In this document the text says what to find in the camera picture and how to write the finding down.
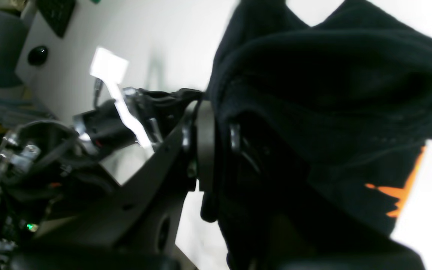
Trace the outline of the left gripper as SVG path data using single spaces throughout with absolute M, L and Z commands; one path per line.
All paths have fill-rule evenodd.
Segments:
M 86 152 L 113 152 L 134 144 L 154 152 L 183 118 L 186 107 L 203 96 L 202 91 L 189 88 L 121 89 L 115 82 L 109 83 L 109 94 L 112 100 L 73 118 Z

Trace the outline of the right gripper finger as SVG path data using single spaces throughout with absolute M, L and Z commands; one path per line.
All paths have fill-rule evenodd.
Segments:
M 121 188 L 34 241 L 38 257 L 171 256 L 197 181 L 198 132 L 214 130 L 209 101 L 194 101 L 166 140 Z

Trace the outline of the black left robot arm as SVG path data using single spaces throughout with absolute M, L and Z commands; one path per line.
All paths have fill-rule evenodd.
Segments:
M 0 145 L 0 270 L 179 270 L 204 92 L 127 87 Z

